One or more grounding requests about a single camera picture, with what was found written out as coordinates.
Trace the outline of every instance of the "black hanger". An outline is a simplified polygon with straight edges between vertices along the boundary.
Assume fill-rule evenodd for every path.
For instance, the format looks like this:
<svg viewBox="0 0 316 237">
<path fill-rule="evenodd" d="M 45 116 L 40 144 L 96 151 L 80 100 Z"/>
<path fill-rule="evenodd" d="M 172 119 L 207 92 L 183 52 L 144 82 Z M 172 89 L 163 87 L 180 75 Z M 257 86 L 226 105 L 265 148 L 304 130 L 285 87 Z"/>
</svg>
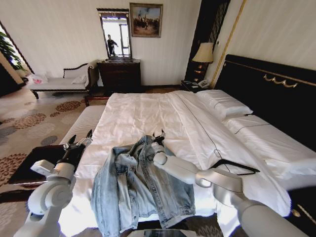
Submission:
<svg viewBox="0 0 316 237">
<path fill-rule="evenodd" d="M 230 165 L 233 165 L 233 166 L 236 166 L 236 167 L 239 167 L 239 168 L 243 168 L 243 169 L 252 171 L 252 173 L 245 173 L 245 174 L 238 174 L 238 175 L 248 175 L 248 174 L 255 174 L 257 172 L 260 172 L 260 170 L 258 170 L 258 169 L 255 169 L 255 168 L 243 165 L 243 164 L 239 164 L 239 163 L 233 162 L 231 160 L 227 160 L 227 159 L 220 159 L 212 167 L 210 167 L 210 169 L 211 168 L 217 168 L 217 167 L 219 167 L 222 164 L 224 164 L 224 165 L 230 164 Z"/>
</svg>

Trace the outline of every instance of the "telephone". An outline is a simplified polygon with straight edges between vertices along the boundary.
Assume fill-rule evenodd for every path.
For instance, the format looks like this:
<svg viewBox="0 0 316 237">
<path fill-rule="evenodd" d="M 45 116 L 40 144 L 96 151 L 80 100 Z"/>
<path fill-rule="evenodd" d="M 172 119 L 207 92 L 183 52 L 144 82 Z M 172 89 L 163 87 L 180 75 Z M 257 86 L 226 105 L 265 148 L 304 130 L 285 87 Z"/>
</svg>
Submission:
<svg viewBox="0 0 316 237">
<path fill-rule="evenodd" d="M 198 83 L 198 86 L 205 89 L 209 87 L 209 83 L 207 83 L 206 80 L 202 80 Z"/>
</svg>

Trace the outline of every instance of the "denim jacket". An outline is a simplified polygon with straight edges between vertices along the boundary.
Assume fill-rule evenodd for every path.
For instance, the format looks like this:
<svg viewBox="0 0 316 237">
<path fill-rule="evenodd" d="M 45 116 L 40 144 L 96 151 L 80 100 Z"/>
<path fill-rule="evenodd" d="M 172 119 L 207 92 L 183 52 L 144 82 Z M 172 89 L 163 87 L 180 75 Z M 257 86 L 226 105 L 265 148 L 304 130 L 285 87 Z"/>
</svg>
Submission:
<svg viewBox="0 0 316 237">
<path fill-rule="evenodd" d="M 91 206 L 104 237 L 136 229 L 139 217 L 157 213 L 168 228 L 195 214 L 193 186 L 154 166 L 164 149 L 144 136 L 136 144 L 114 147 L 94 178 Z"/>
</svg>

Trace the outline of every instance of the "white cushion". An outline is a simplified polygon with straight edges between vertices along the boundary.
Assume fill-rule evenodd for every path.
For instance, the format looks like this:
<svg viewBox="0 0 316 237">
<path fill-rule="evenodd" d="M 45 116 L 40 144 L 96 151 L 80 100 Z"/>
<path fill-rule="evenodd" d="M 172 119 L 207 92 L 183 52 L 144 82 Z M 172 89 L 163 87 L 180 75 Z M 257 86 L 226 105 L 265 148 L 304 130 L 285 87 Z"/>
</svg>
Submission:
<svg viewBox="0 0 316 237">
<path fill-rule="evenodd" d="M 76 142 L 86 137 L 88 131 L 96 128 L 101 115 L 105 109 L 105 105 L 93 105 L 84 109 L 81 115 L 78 117 L 74 125 L 69 129 L 60 144 L 65 144 L 69 139 L 76 135 Z"/>
<path fill-rule="evenodd" d="M 226 127 L 280 179 L 316 175 L 316 153 L 257 116 L 230 118 Z"/>
<path fill-rule="evenodd" d="M 48 83 L 48 78 L 45 75 L 36 75 L 36 74 L 29 74 L 27 76 L 27 79 L 29 79 L 29 83 L 32 84 L 44 84 Z"/>
<path fill-rule="evenodd" d="M 197 96 L 219 120 L 252 114 L 248 106 L 221 90 L 200 91 Z"/>
<path fill-rule="evenodd" d="M 76 77 L 71 84 L 81 84 L 81 83 L 85 83 L 87 81 L 87 76 L 85 74 Z"/>
<path fill-rule="evenodd" d="M 84 83 L 72 84 L 73 78 L 51 78 L 49 83 L 45 84 L 28 84 L 30 90 L 84 90 Z"/>
</svg>

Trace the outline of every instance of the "bench leg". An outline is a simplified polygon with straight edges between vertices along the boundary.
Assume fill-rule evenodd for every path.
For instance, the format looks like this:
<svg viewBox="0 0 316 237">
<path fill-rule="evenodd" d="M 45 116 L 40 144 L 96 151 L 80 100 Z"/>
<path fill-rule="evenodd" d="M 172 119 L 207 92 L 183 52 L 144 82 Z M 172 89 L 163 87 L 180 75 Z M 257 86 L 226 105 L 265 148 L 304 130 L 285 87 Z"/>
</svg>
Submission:
<svg viewBox="0 0 316 237">
<path fill-rule="evenodd" d="M 84 97 L 84 102 L 85 102 L 85 106 L 88 107 L 89 106 L 89 100 L 88 100 L 88 98 L 86 96 Z"/>
<path fill-rule="evenodd" d="M 35 95 L 36 99 L 38 100 L 39 99 L 38 93 L 36 91 L 33 91 L 33 90 L 31 90 L 31 92 Z"/>
</svg>

